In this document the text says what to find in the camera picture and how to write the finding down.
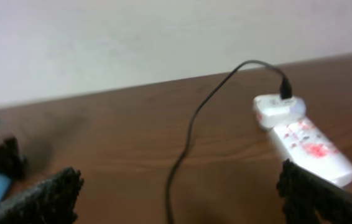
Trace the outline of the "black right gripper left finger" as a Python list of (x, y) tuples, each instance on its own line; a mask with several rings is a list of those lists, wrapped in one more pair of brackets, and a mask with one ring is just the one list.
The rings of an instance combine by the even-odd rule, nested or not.
[(81, 172), (67, 167), (0, 202), (0, 224), (72, 224), (83, 184)]

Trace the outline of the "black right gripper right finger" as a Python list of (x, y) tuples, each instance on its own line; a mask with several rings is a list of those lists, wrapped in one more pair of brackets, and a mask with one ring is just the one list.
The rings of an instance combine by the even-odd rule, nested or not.
[(286, 223), (352, 223), (352, 194), (310, 173), (290, 160), (282, 163), (276, 185), (284, 199)]

